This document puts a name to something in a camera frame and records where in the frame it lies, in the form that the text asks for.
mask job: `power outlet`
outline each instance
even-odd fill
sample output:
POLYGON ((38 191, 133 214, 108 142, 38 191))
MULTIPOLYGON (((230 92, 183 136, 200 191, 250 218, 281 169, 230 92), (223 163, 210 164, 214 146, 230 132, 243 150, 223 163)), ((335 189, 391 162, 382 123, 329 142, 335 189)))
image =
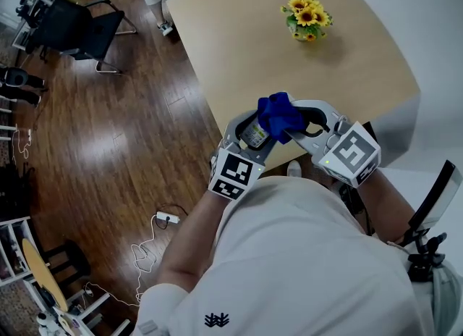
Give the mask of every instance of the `power outlet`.
POLYGON ((167 214, 162 211, 156 212, 156 218, 159 220, 167 221, 167 217, 169 218, 169 224, 174 223, 174 224, 179 224, 180 223, 180 218, 177 215, 172 215, 172 214, 167 214))

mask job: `black stool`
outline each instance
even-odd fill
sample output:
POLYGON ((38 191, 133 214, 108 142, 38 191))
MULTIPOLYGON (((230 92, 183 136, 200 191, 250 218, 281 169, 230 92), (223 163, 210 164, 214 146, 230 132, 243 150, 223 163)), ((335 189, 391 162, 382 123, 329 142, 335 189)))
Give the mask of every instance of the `black stool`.
POLYGON ((66 242, 64 242, 64 245, 61 245, 50 251, 46 251, 45 253, 43 253, 43 258, 46 261, 49 261, 51 257, 56 256, 62 252, 66 253, 67 261, 50 269, 50 272, 52 274, 56 274, 61 272, 62 270, 65 270, 69 266, 73 266, 76 272, 70 275, 65 280, 58 282, 58 286, 60 288, 67 287, 79 278, 90 275, 90 265, 87 261, 87 258, 85 257, 85 254, 76 244, 76 242, 72 240, 66 240, 66 242))

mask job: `person in black pants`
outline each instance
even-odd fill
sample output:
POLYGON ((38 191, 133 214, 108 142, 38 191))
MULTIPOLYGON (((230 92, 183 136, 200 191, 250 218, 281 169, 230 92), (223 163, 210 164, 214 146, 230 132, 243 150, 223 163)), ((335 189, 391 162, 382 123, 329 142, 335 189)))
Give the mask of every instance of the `person in black pants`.
POLYGON ((32 91, 20 89, 20 86, 23 85, 40 89, 42 92, 46 91, 45 80, 34 75, 29 75, 20 68, 7 67, 0 64, 0 96, 8 99, 21 99, 33 106, 37 106, 41 102, 42 97, 32 91))

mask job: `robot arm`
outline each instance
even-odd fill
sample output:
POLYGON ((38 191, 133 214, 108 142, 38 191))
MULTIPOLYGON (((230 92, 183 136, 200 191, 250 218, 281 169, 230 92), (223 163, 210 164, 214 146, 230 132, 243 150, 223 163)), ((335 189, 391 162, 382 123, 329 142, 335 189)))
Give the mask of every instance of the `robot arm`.
MULTIPOLYGON (((307 126, 321 126, 316 133, 287 130, 312 155, 313 164, 355 188, 379 166, 381 149, 359 122, 352 124, 325 101, 301 100, 292 105, 307 126)), ((231 200, 240 199, 264 172, 275 144, 276 140, 259 125, 257 111, 235 117, 211 159, 208 189, 231 200)))

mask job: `foot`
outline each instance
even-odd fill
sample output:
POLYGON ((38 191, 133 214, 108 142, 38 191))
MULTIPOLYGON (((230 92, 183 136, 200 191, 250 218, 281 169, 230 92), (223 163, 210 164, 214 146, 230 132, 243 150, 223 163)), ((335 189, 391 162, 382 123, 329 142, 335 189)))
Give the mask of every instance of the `foot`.
POLYGON ((286 173, 289 177, 302 177, 302 169, 299 162, 293 160, 288 165, 288 171, 286 173))
POLYGON ((164 22, 162 25, 159 25, 158 28, 162 32, 163 36, 167 36, 174 30, 172 28, 172 24, 169 22, 164 22))

